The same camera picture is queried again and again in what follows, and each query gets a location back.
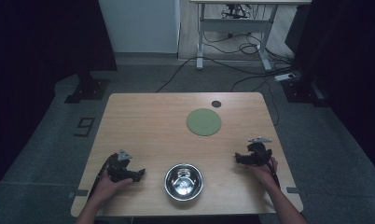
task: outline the green plate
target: green plate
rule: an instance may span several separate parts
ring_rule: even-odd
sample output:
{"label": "green plate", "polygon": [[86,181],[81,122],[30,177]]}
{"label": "green plate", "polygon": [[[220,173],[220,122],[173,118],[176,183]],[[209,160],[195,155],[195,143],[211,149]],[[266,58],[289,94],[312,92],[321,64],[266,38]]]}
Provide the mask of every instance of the green plate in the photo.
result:
{"label": "green plate", "polygon": [[222,120],[215,111],[210,109],[193,110],[187,116],[187,127],[195,134],[208,136],[219,131]]}

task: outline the metal frame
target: metal frame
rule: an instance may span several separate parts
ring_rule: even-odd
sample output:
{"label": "metal frame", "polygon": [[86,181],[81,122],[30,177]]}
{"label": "metal frame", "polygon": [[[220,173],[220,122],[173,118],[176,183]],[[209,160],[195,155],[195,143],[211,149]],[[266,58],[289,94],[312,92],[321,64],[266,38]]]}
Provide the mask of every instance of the metal frame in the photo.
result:
{"label": "metal frame", "polygon": [[205,31],[215,32],[235,32],[235,33],[262,33],[263,39],[261,44],[257,46],[257,52],[260,60],[263,63],[266,71],[270,71],[271,65],[269,63],[268,54],[266,52],[266,45],[269,40],[272,24],[274,23],[275,14],[278,5],[273,5],[270,18],[265,20],[235,20],[235,19],[206,19],[205,18],[205,3],[199,3],[201,6],[201,15],[199,17],[199,44],[197,46],[197,64],[198,70],[203,69],[203,43],[202,37]]}

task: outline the wooden table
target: wooden table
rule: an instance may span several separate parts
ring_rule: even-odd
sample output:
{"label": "wooden table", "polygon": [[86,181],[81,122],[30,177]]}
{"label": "wooden table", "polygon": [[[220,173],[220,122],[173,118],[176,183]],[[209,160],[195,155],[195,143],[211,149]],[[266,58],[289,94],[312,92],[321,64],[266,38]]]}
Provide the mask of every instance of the wooden table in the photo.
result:
{"label": "wooden table", "polygon": [[[212,107],[219,101],[219,108]],[[210,136],[192,133],[188,114],[214,110],[221,129]],[[248,138],[269,137],[266,143],[279,162],[278,176],[286,197],[299,211],[298,194],[285,154],[260,93],[118,93],[110,96],[79,189],[90,190],[104,161],[124,149],[132,155],[129,170],[146,168],[138,183],[122,189],[99,216],[195,216],[274,213],[271,200],[252,173],[237,164],[234,153],[248,154]],[[165,191],[164,176],[177,163],[201,170],[204,187],[193,201],[176,202]],[[87,196],[76,196],[71,209],[78,216]]]}
{"label": "wooden table", "polygon": [[[191,3],[201,5],[199,15],[199,43],[197,46],[197,69],[202,70],[203,64],[203,43],[202,38],[205,31],[212,32],[235,32],[235,33],[262,33],[263,39],[257,45],[257,53],[267,71],[272,70],[269,57],[266,52],[267,41],[269,40],[272,24],[278,5],[308,5],[312,0],[190,0]],[[205,18],[206,4],[235,4],[235,5],[272,5],[271,15],[268,20],[241,20],[241,19],[214,19]]]}

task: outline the metal bowl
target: metal bowl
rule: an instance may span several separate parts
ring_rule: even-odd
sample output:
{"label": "metal bowl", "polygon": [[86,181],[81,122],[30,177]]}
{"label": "metal bowl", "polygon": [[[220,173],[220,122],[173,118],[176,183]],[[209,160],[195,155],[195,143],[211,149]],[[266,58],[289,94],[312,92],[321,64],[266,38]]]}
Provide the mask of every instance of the metal bowl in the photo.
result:
{"label": "metal bowl", "polygon": [[192,200],[200,194],[203,186],[202,175],[190,164],[176,164],[165,176],[164,187],[177,201]]}

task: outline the wrist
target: wrist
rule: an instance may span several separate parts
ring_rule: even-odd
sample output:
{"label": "wrist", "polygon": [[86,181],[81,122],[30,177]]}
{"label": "wrist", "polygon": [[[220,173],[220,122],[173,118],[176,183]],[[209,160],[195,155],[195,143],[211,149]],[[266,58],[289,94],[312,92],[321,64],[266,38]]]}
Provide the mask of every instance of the wrist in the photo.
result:
{"label": "wrist", "polygon": [[101,202],[100,200],[97,200],[93,197],[89,198],[89,200],[86,203],[87,206],[95,208],[95,209],[99,209],[102,204],[103,204],[103,202]]}
{"label": "wrist", "polygon": [[259,181],[265,189],[274,186],[278,188],[277,184],[275,183],[275,180],[272,178],[271,175],[264,175],[261,178],[259,178]]}

